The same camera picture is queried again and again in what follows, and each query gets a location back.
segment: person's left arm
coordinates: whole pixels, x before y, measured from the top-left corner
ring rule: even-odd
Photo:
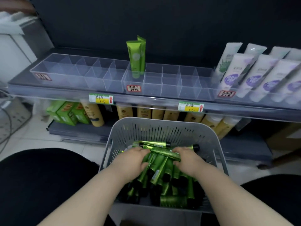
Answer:
[[[140,147],[119,154],[72,197],[47,216],[39,226],[103,225],[122,187],[138,177],[148,163],[142,163],[150,151]]]

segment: person's left hand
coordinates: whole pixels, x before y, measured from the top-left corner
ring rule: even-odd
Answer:
[[[142,163],[144,156],[150,153],[148,149],[134,147],[117,155],[108,168],[114,169],[121,175],[125,183],[128,183],[139,176],[147,167],[148,162]]]

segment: dark wall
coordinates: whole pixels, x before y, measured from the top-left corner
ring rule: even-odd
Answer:
[[[127,57],[147,40],[146,61],[213,67],[227,42],[301,48],[300,0],[31,0],[56,47]]]

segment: forearm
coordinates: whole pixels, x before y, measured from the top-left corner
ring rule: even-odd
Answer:
[[[103,225],[123,185],[118,172],[108,167],[95,175],[39,225]]]
[[[212,165],[199,168],[196,178],[222,226],[291,225]]]

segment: product box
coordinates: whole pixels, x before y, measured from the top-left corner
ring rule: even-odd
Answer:
[[[77,118],[72,112],[72,110],[77,106],[76,102],[65,102],[62,107],[57,111],[59,117],[64,123],[69,125],[76,125]]]
[[[60,116],[57,114],[58,110],[62,107],[62,105],[65,103],[65,101],[52,101],[51,106],[49,106],[46,109],[46,112],[52,116],[52,118],[60,123],[64,123],[64,121],[60,118]]]
[[[84,124],[89,124],[90,119],[87,116],[84,107],[81,103],[76,103],[76,106],[72,110],[73,114],[76,116],[77,120]]]
[[[294,151],[301,148],[301,124],[284,123],[266,140],[270,149]]]

